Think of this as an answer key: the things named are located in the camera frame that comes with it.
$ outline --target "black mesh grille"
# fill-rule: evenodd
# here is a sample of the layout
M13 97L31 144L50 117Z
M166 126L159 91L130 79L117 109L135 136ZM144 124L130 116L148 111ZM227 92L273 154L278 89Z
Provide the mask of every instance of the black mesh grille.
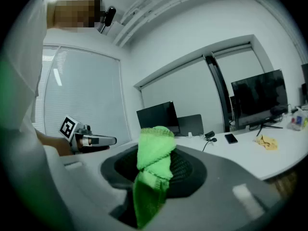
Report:
M137 169L137 151L138 149L129 152L115 162L115 170L130 181L134 181L139 172ZM172 151L170 157L170 170L173 174L170 184L179 182L190 176L193 169L187 160L176 153L176 151Z

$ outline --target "green cloth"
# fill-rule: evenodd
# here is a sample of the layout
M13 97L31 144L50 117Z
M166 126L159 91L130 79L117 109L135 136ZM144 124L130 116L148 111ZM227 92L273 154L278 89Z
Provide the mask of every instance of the green cloth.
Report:
M133 188L137 225L142 229L165 203L169 180L173 177L170 153L174 134L166 127L143 128L139 138L137 168Z

